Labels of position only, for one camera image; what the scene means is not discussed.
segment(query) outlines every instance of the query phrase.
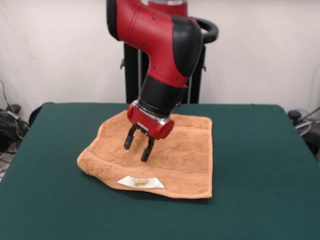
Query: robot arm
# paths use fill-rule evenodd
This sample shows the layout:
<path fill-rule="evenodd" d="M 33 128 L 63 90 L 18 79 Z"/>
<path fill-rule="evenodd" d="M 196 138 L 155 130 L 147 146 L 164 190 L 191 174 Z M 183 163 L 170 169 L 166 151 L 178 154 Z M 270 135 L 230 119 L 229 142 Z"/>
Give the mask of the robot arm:
<path fill-rule="evenodd" d="M 107 0 L 107 26 L 116 40 L 149 57 L 140 96 L 127 111 L 132 128 L 124 144 L 128 150 L 137 129 L 148 135 L 141 157 L 146 162 L 155 140 L 165 139 L 174 127 L 170 114 L 182 101 L 186 82 L 197 65 L 202 31 L 195 20 L 165 14 L 140 0 Z"/>

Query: towel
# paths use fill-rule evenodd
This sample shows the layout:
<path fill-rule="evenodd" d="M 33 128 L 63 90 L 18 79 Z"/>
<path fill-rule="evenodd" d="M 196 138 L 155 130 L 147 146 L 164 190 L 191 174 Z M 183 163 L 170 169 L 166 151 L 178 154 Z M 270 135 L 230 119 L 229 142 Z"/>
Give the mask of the towel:
<path fill-rule="evenodd" d="M 207 199 L 213 191 L 212 121 L 207 117 L 172 114 L 175 126 L 156 140 L 147 162 L 141 155 L 148 137 L 134 133 L 129 150 L 124 142 L 132 124 L 123 111 L 106 120 L 95 140 L 79 155 L 78 167 L 117 190 L 144 191 L 173 199 Z"/>

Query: green table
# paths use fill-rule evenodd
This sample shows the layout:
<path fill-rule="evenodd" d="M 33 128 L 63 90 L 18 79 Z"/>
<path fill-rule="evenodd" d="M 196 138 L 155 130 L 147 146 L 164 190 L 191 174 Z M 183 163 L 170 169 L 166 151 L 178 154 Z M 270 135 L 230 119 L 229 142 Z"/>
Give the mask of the green table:
<path fill-rule="evenodd" d="M 126 104 L 45 104 L 0 183 L 2 240 L 320 239 L 320 168 L 275 105 L 183 105 L 213 120 L 212 199 L 114 190 L 77 167 Z"/>

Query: white backdrop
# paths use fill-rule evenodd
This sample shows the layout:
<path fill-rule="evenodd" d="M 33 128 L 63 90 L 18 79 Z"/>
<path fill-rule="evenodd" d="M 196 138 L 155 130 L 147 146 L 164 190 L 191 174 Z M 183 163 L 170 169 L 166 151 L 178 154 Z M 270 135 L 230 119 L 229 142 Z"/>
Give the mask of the white backdrop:
<path fill-rule="evenodd" d="M 190 0 L 215 22 L 201 103 L 320 104 L 320 1 Z M 0 78 L 22 116 L 44 102 L 125 102 L 105 0 L 0 0 Z"/>

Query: towel label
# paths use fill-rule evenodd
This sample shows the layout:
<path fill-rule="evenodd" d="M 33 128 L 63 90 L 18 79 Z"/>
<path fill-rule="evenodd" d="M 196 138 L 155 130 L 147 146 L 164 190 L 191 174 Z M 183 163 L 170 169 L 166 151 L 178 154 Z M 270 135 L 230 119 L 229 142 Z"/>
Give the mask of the towel label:
<path fill-rule="evenodd" d="M 126 176 L 118 181 L 118 184 L 125 185 L 127 187 L 135 189 L 165 189 L 164 185 L 158 178 L 133 178 Z"/>

